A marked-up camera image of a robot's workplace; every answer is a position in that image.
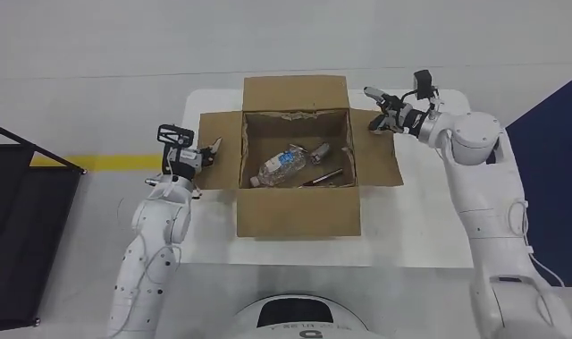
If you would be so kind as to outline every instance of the yellow floor tape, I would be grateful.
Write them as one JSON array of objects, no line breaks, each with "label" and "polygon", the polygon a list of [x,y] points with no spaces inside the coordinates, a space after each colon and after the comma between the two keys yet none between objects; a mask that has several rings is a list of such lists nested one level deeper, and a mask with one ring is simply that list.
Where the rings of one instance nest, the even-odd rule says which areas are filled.
[{"label": "yellow floor tape", "polygon": [[[129,171],[129,170],[161,170],[163,154],[143,155],[77,155],[64,157],[66,160],[90,172],[94,171]],[[36,154],[32,166],[59,166],[60,163]]]}]

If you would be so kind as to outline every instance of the dark blue wall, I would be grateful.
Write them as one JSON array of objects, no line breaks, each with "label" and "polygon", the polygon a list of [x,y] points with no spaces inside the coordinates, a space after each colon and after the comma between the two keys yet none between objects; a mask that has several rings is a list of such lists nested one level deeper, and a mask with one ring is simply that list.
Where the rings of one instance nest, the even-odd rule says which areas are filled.
[{"label": "dark blue wall", "polygon": [[508,132],[529,202],[528,239],[534,255],[572,285],[572,81]]}]

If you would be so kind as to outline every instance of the bottle label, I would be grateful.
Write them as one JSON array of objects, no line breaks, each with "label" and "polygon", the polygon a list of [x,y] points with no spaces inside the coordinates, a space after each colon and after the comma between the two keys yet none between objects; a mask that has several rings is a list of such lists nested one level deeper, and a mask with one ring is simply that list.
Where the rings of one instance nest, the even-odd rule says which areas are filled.
[{"label": "bottle label", "polygon": [[282,165],[292,163],[294,156],[289,151],[284,151],[266,162],[266,168],[270,173],[280,169]]}]

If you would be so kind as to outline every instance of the open cardboard box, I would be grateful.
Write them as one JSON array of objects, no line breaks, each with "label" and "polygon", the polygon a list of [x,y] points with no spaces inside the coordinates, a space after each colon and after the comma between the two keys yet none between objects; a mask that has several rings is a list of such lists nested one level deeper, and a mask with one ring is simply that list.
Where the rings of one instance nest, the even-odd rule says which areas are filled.
[{"label": "open cardboard box", "polygon": [[[202,114],[198,145],[223,137],[214,165],[197,177],[204,190],[237,191],[239,237],[324,238],[361,234],[358,186],[403,184],[393,134],[373,135],[379,112],[349,108],[345,77],[283,76],[244,80],[241,112]],[[332,152],[274,188],[250,186],[269,158],[296,144]],[[320,187],[302,183],[338,168]]]}]

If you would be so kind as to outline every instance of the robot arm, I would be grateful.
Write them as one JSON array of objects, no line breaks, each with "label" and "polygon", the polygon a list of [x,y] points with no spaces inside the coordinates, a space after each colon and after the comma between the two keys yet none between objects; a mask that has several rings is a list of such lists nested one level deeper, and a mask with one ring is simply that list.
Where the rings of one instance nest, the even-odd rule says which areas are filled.
[{"label": "robot arm", "polygon": [[193,137],[192,131],[174,125],[159,127],[157,139],[165,144],[163,174],[146,180],[154,189],[133,216],[137,237],[123,255],[107,338],[155,338],[167,285],[181,259],[176,245],[189,228],[190,202],[200,196],[193,196],[193,178],[213,163],[221,144],[219,138],[212,146],[190,149]]},{"label": "robot arm", "polygon": [[470,295],[483,338],[572,338],[567,308],[539,275],[526,238],[526,201],[509,137],[489,114],[440,113],[427,85],[419,97],[431,106],[419,111],[378,89],[365,88],[383,113],[370,131],[407,132],[441,151],[451,200],[465,227],[475,265]]}]

